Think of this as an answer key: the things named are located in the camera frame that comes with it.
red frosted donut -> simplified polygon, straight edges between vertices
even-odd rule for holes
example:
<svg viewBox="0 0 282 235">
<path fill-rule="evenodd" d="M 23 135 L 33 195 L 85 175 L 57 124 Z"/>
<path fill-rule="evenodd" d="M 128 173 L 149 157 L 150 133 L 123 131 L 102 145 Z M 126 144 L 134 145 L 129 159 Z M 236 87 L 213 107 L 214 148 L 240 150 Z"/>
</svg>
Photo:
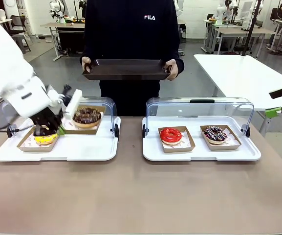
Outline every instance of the red frosted donut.
<svg viewBox="0 0 282 235">
<path fill-rule="evenodd" d="M 180 143 L 182 135 L 177 129 L 166 128 L 160 132 L 160 138 L 165 144 L 175 145 Z"/>
</svg>

red icing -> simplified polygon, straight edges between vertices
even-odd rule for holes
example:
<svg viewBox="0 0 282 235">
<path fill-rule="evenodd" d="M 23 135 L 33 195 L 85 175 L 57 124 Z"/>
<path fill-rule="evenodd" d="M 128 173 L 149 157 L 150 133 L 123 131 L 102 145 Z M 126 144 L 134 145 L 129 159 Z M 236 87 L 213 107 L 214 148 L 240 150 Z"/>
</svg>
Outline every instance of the red icing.
<svg viewBox="0 0 282 235">
<path fill-rule="evenodd" d="M 182 135 L 177 129 L 166 128 L 160 132 L 160 138 L 165 142 L 174 143 L 180 141 Z"/>
</svg>

clear plastic lid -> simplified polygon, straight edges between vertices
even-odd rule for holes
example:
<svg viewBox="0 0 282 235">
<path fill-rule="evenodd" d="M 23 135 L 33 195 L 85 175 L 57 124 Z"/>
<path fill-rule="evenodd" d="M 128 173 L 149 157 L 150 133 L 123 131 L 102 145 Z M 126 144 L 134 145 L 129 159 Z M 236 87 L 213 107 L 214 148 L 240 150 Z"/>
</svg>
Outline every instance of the clear plastic lid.
<svg viewBox="0 0 282 235">
<path fill-rule="evenodd" d="M 147 102 L 145 133 L 149 122 L 157 118 L 206 118 L 209 116 L 230 117 L 236 121 L 243 135 L 249 137 L 249 123 L 254 113 L 254 105 L 245 98 L 192 97 L 192 98 L 152 98 Z"/>
<path fill-rule="evenodd" d="M 109 120 L 109 131 L 111 131 L 116 137 L 119 137 L 118 125 L 114 124 L 114 120 L 117 117 L 117 109 L 112 99 L 107 97 L 84 96 L 80 101 L 80 105 L 104 106 L 106 110 L 103 115 L 103 119 Z"/>
</svg>

fila logo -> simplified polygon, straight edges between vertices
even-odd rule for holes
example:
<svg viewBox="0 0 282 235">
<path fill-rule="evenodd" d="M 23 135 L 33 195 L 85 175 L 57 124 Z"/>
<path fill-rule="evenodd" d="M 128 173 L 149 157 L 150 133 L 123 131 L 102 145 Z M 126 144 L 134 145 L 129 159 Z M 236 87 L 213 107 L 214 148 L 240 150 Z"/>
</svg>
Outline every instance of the fila logo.
<svg viewBox="0 0 282 235">
<path fill-rule="evenodd" d="M 144 18 L 152 21 L 155 20 L 155 16 L 151 16 L 151 15 L 145 15 Z"/>
</svg>

chocolate donut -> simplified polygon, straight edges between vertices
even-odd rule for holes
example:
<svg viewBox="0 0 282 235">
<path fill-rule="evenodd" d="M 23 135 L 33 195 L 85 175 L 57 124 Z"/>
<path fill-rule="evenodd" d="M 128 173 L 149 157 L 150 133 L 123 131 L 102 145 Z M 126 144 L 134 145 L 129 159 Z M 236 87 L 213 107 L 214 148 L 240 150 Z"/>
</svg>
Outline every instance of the chocolate donut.
<svg viewBox="0 0 282 235">
<path fill-rule="evenodd" d="M 80 108 L 73 116 L 74 124 L 80 128 L 91 128 L 96 126 L 101 120 L 102 115 L 97 109 L 88 107 Z"/>
<path fill-rule="evenodd" d="M 227 139 L 227 135 L 220 127 L 209 126 L 204 130 L 204 134 L 208 142 L 213 144 L 221 144 Z"/>
</svg>

